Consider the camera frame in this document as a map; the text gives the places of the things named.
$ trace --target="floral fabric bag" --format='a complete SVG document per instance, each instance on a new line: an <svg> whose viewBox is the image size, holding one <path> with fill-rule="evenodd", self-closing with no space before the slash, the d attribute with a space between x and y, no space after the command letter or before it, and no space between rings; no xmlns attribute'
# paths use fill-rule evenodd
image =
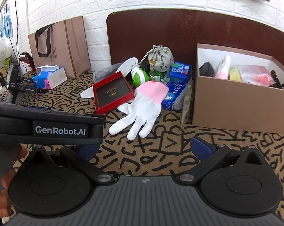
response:
<svg viewBox="0 0 284 226"><path fill-rule="evenodd" d="M161 73L167 72L175 62L168 47L153 45L153 49L148 54L150 70L157 70Z"/></svg>

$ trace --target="white brick wall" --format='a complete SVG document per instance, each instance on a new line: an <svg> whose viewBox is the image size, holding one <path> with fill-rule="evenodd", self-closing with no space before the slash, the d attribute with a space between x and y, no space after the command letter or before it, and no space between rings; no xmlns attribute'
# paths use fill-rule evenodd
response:
<svg viewBox="0 0 284 226"><path fill-rule="evenodd" d="M26 35L38 28L83 15L88 50L93 70L110 64L106 17L115 11L137 8L186 8L208 10L252 19L284 31L284 0L18 0L19 43L29 50Z"/></svg>
<svg viewBox="0 0 284 226"><path fill-rule="evenodd" d="M6 40L6 55L13 56L13 59L16 60L15 54L17 58L19 58L19 54L22 52L30 52L30 47L28 43L28 27L27 27L27 18L26 18L26 0L16 0L17 13L18 13L18 21L19 21L19 31L18 31L18 41L19 41L19 50L17 51L16 42L17 42L17 16L16 16L16 8L15 8L15 0L8 0L8 4L10 6L9 15L11 17L11 23L13 28L13 36L11 38L11 42L9 39ZM25 67L21 67L23 73L26 73Z"/></svg>

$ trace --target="tissue box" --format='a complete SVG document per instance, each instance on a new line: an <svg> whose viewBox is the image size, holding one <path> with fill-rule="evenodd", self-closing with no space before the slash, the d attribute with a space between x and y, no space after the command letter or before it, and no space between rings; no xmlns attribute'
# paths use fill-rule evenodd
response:
<svg viewBox="0 0 284 226"><path fill-rule="evenodd" d="M45 65L37 69L41 69L41 72L33 77L37 88L53 89L67 80L65 69L59 66Z"/></svg>
<svg viewBox="0 0 284 226"><path fill-rule="evenodd" d="M173 105L184 90L186 84L178 84L174 82L168 82L166 86L169 88L168 94L162 101L162 108L168 111L173 110Z"/></svg>
<svg viewBox="0 0 284 226"><path fill-rule="evenodd" d="M191 65L175 62L170 71L171 82L188 84L191 74Z"/></svg>

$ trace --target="white glove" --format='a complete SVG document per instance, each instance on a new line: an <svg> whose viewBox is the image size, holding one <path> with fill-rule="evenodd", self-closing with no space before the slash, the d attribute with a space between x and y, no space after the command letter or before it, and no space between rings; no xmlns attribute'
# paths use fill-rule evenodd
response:
<svg viewBox="0 0 284 226"><path fill-rule="evenodd" d="M227 80L229 78L230 65L231 65L231 58L229 55L227 55L219 62L216 69L215 78Z"/></svg>
<svg viewBox="0 0 284 226"><path fill-rule="evenodd" d="M134 123L128 132L127 139L134 140L139 132L141 138L151 132L156 119L161 113L162 101L168 93L168 87L163 83L150 81L136 89L136 97L131 104L123 104L118 109L128 116L117 121L109 128L111 135L117 134Z"/></svg>

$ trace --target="green round toy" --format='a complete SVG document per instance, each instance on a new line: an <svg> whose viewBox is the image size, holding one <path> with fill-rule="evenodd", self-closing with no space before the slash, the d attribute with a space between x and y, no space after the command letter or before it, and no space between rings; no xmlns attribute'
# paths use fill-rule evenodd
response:
<svg viewBox="0 0 284 226"><path fill-rule="evenodd" d="M133 69L131 70L131 77L133 78L134 87L138 87L143 83L149 81L149 77L146 72L143 69L139 68L138 65L133 67Z"/></svg>

